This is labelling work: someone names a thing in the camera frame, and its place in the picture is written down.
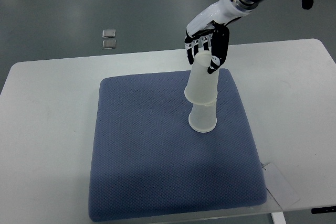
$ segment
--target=translucent plastic cup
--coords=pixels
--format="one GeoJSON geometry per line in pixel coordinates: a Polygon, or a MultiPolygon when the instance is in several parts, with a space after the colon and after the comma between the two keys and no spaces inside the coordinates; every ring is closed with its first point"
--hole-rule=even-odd
{"type": "Polygon", "coordinates": [[[192,104],[207,105],[217,99],[219,71],[208,74],[211,53],[201,51],[195,56],[184,95],[192,104]]]}
{"type": "Polygon", "coordinates": [[[201,133],[212,131],[217,123],[216,103],[217,100],[208,105],[194,104],[189,114],[190,127],[201,133]]]}

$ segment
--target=robot finger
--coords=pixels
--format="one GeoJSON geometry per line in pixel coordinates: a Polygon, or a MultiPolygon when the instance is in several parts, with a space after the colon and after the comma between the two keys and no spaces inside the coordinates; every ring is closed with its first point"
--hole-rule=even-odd
{"type": "Polygon", "coordinates": [[[196,56],[196,54],[198,54],[198,45],[200,43],[199,39],[194,39],[193,40],[193,49],[194,49],[194,56],[196,56]]]}
{"type": "Polygon", "coordinates": [[[209,51],[208,36],[201,37],[203,49],[209,51]]]}

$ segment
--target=blue cushion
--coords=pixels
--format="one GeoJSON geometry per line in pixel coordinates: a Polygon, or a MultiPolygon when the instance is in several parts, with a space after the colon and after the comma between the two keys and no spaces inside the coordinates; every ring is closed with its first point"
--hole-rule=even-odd
{"type": "Polygon", "coordinates": [[[220,70],[217,125],[209,133],[188,124],[189,73],[102,80],[89,191],[93,221],[266,201],[258,153],[230,72],[220,70]]]}

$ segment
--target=white table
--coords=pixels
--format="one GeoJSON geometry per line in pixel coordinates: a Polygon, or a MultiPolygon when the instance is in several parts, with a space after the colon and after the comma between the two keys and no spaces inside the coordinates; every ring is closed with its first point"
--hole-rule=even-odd
{"type": "MultiPolygon", "coordinates": [[[[274,163],[301,198],[285,210],[336,205],[336,65],[322,43],[230,46],[224,67],[239,89],[260,161],[274,163]]],[[[184,49],[15,64],[0,95],[0,223],[91,223],[100,81],[190,68],[184,49]]],[[[279,211],[269,197],[258,207],[114,223],[279,211]]]]}

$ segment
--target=black fingertip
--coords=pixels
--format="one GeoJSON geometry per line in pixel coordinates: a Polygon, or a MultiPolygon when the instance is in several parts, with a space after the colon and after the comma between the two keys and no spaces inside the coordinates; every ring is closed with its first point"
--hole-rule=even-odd
{"type": "Polygon", "coordinates": [[[196,54],[198,54],[198,46],[194,46],[194,56],[196,56],[196,54]]]}
{"type": "Polygon", "coordinates": [[[212,74],[213,72],[215,72],[215,69],[208,67],[208,74],[212,74]]]}
{"type": "Polygon", "coordinates": [[[192,65],[194,63],[194,56],[193,56],[192,49],[187,50],[187,56],[188,56],[189,64],[192,65]]]}
{"type": "Polygon", "coordinates": [[[208,42],[204,42],[204,43],[203,43],[203,48],[204,48],[204,50],[209,51],[209,45],[208,45],[208,42]]]}

